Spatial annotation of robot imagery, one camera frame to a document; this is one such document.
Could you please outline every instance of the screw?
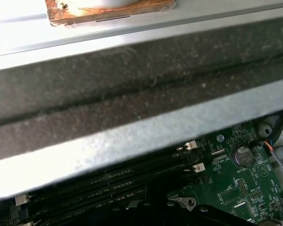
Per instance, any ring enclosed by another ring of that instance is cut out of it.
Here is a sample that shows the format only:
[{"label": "screw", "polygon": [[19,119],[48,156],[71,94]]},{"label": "screw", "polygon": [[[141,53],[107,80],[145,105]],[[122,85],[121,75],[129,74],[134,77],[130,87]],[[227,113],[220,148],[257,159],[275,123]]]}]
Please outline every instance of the screw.
[{"label": "screw", "polygon": [[174,202],[167,202],[167,205],[168,206],[175,206],[175,203]]},{"label": "screw", "polygon": [[193,205],[195,204],[195,202],[194,202],[194,200],[190,199],[190,200],[188,201],[188,204],[189,204],[189,206],[193,206]]},{"label": "screw", "polygon": [[199,207],[199,210],[201,211],[201,212],[208,212],[208,209],[207,208],[205,208],[205,207],[203,207],[203,206],[200,206]]},{"label": "screw", "polygon": [[218,142],[221,143],[221,142],[224,142],[224,140],[225,140],[225,137],[224,137],[222,134],[218,134],[218,135],[217,135],[217,141],[218,141]]}]

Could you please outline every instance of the motherboard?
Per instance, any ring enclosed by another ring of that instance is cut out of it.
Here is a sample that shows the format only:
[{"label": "motherboard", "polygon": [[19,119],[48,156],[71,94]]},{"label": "motherboard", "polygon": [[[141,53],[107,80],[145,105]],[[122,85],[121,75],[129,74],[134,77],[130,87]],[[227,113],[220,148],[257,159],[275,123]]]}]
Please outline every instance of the motherboard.
[{"label": "motherboard", "polygon": [[[199,153],[206,170],[198,174],[195,185],[169,196],[193,197],[198,204],[214,206],[253,223],[282,219],[283,192],[264,148],[254,144],[255,140],[251,122],[194,140],[197,148],[193,150]],[[239,147],[251,153],[236,159],[234,152]]]},{"label": "motherboard", "polygon": [[283,220],[283,192],[252,122],[0,202],[0,226],[70,226],[147,199],[192,197],[255,224]]}]

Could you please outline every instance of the cable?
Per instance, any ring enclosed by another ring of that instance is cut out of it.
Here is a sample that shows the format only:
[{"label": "cable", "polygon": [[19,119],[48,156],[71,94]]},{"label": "cable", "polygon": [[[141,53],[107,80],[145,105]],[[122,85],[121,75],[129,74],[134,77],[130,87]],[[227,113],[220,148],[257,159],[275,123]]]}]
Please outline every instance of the cable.
[{"label": "cable", "polygon": [[274,150],[273,147],[267,142],[264,141],[264,144],[266,144],[266,146],[268,147],[270,153],[274,156],[275,160],[277,161],[277,163],[282,167],[283,169],[283,163],[281,161],[281,159],[277,156],[277,154],[275,153],[277,151],[277,148]]},{"label": "cable", "polygon": [[279,139],[281,133],[283,131],[283,115],[279,116],[279,120],[273,128],[272,133],[268,136],[270,143],[273,145]]}]

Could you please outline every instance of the black cable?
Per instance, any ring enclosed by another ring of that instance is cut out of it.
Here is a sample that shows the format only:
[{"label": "black cable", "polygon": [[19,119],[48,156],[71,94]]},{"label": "black cable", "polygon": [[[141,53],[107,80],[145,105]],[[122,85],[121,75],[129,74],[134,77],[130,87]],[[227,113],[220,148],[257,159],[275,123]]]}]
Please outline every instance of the black cable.
[{"label": "black cable", "polygon": [[282,131],[283,131],[283,115],[280,115],[278,122],[273,128],[272,133],[267,138],[270,140],[271,145],[274,145],[277,142]]}]

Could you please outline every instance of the orange wire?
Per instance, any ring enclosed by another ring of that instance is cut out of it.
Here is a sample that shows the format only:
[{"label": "orange wire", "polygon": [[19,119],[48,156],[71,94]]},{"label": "orange wire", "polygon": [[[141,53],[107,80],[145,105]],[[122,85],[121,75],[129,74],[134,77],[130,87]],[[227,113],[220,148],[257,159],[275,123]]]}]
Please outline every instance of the orange wire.
[{"label": "orange wire", "polygon": [[268,142],[264,141],[264,144],[266,144],[271,152],[274,151],[273,147]]}]

